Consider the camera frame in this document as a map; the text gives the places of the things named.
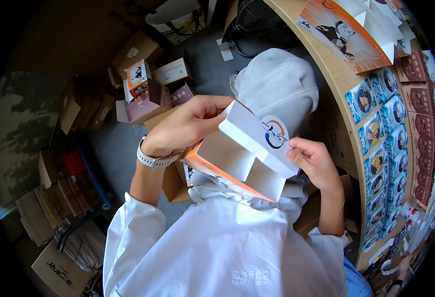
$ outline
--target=white sleeve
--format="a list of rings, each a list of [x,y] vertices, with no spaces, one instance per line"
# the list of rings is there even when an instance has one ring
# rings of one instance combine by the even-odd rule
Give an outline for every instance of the white sleeve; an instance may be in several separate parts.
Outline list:
[[[125,193],[107,231],[103,261],[104,296],[116,291],[165,233],[165,216],[156,207]]]
[[[332,282],[339,296],[346,296],[346,273],[343,266],[343,248],[348,242],[345,235],[337,237],[335,235],[321,234],[318,227],[308,233],[307,243],[320,258],[328,277]]]

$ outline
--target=sneaker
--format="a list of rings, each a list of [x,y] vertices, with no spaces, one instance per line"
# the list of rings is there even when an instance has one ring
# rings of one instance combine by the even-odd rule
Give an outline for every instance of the sneaker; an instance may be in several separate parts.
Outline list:
[[[234,71],[229,77],[229,87],[231,88],[231,92],[234,94],[234,98],[238,98],[238,91],[234,88],[234,84],[236,83],[236,78],[238,77],[239,71]]]

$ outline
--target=box lid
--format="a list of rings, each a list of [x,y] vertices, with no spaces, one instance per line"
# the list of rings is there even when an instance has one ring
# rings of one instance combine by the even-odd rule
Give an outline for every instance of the box lid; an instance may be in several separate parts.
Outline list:
[[[300,171],[295,163],[285,157],[288,132],[281,120],[266,116],[259,120],[247,107],[234,100],[224,111],[226,119],[219,129],[256,157],[267,167],[284,178],[297,175]]]

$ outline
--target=white watch strap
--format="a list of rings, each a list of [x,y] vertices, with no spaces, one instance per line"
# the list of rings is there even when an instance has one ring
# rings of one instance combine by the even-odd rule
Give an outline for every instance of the white watch strap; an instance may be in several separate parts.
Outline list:
[[[152,158],[152,157],[145,155],[141,151],[141,144],[143,143],[143,140],[145,139],[145,137],[146,137],[146,135],[141,138],[140,143],[138,145],[138,149],[137,149],[137,158],[143,164],[145,164],[151,168],[162,168],[162,167],[166,167],[166,166],[170,165],[171,163],[176,161],[181,156],[180,153],[178,153],[174,156],[167,156],[164,158]]]

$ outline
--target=red object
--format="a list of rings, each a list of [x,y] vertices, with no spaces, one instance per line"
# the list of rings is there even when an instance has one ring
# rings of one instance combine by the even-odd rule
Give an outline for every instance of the red object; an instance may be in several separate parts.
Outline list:
[[[87,171],[79,150],[73,150],[70,153],[63,153],[62,162],[64,163],[64,167],[69,176],[79,175]]]

